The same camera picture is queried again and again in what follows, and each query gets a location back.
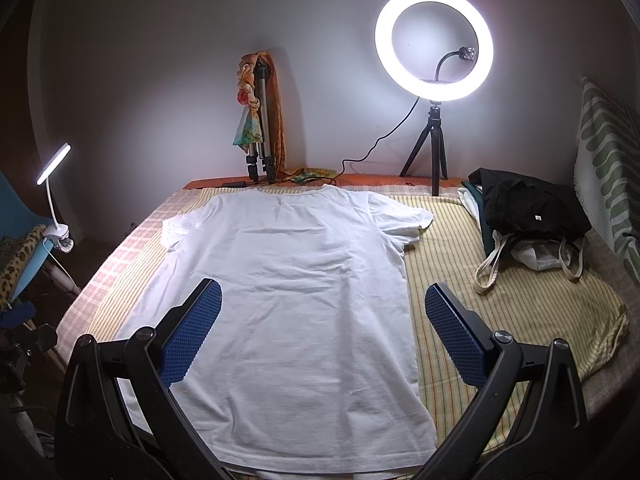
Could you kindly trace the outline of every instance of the ring light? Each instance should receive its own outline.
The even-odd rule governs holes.
[[[478,61],[462,80],[449,84],[429,83],[418,79],[402,66],[392,43],[396,20],[415,4],[436,2],[456,9],[471,24],[478,38]],[[486,22],[466,0],[391,0],[380,12],[376,23],[376,49],[385,70],[402,88],[418,97],[432,101],[453,101],[478,88],[487,77],[494,60],[494,43]]]

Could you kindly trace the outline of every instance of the black cable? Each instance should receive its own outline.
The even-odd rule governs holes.
[[[49,413],[51,418],[53,418],[53,422],[56,421],[56,415],[54,415],[54,413],[49,408],[44,408],[43,406],[33,406],[31,404],[24,404],[21,406],[12,406],[9,408],[9,412],[13,413],[14,415],[15,413],[26,412],[27,410],[42,410],[43,412]]]
[[[293,177],[290,176],[289,178],[283,178],[282,180],[274,180],[273,182],[269,182],[268,180],[259,180],[258,182],[247,182],[246,186],[273,186],[273,184],[284,184],[286,182],[293,182],[294,184],[304,184],[305,182],[308,182],[311,179],[311,177],[306,178],[303,181],[297,182],[295,180],[293,180]]]
[[[409,118],[409,116],[410,116],[410,115],[412,114],[412,112],[414,111],[415,107],[418,105],[418,101],[419,101],[419,100],[420,100],[420,98],[418,97],[418,98],[415,100],[414,105],[411,107],[411,110],[409,110],[409,113],[404,117],[404,119],[402,119],[402,121],[400,121],[400,122],[398,123],[398,125],[396,125],[396,127],[395,127],[393,130],[391,130],[388,134],[383,135],[382,137],[378,137],[378,138],[376,139],[376,142],[373,144],[373,146],[371,147],[371,149],[367,152],[367,155],[363,156],[362,158],[358,158],[358,159],[356,159],[356,158],[344,158],[344,159],[342,160],[342,171],[341,171],[340,173],[338,173],[336,176],[334,176],[334,178],[332,179],[332,181],[333,181],[333,182],[336,182],[336,179],[337,179],[338,177],[340,177],[340,176],[344,175],[344,172],[345,172],[345,171],[347,171],[347,170],[346,170],[346,168],[344,167],[344,163],[345,163],[345,162],[363,162],[364,160],[367,160],[367,157],[368,157],[369,155],[371,155],[371,152],[372,152],[373,150],[375,150],[375,149],[376,149],[376,146],[378,145],[378,143],[380,142],[380,140],[382,140],[382,139],[386,139],[388,136],[390,136],[392,133],[394,133],[394,132],[395,132],[395,131],[400,127],[400,126],[402,126],[402,125],[404,124],[404,122]]]
[[[309,182],[314,182],[316,180],[328,180],[329,184],[335,185],[336,184],[335,179],[336,177],[333,177],[333,176],[308,176],[304,180],[299,180],[299,181],[292,180],[292,182],[296,184],[307,184]]]

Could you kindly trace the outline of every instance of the white t-shirt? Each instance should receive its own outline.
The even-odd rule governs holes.
[[[421,465],[404,246],[433,215],[372,192],[244,190],[165,220],[167,253],[118,338],[155,326],[203,278],[222,310],[175,399],[219,460],[305,474]],[[146,427],[130,385],[134,423]]]

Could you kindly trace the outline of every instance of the leopard print fabric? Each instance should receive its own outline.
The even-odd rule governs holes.
[[[18,250],[4,266],[2,273],[0,273],[0,312],[4,311],[11,301],[11,296],[14,293],[15,286],[18,284],[20,275],[39,241],[42,240],[42,235],[46,228],[45,225],[38,224],[31,229],[29,234],[23,236],[19,240]]]

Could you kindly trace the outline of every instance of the bed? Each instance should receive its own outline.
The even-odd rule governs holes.
[[[171,195],[105,261],[58,327],[57,352],[68,361],[83,333],[98,341],[117,332],[129,309],[162,261],[162,220],[194,210],[219,192],[224,180],[192,182]],[[501,266],[498,285],[485,297],[473,290],[472,275],[484,259],[475,221],[458,200],[460,181],[449,181],[440,197],[431,197],[428,179],[345,175],[339,186],[374,190],[399,202],[431,210],[436,220],[420,242],[406,252],[410,303],[417,343],[420,395],[442,442],[472,400],[475,389],[460,380],[444,346],[424,313],[424,291],[446,281],[457,297],[478,312],[487,325],[509,330],[521,342],[547,345],[567,339],[583,379],[589,416],[598,413],[638,371],[640,305],[620,261],[595,232],[588,233],[588,264],[577,283],[561,272],[534,273],[521,264]],[[270,192],[296,192],[271,187]],[[488,448],[504,442],[524,396],[519,385]]]

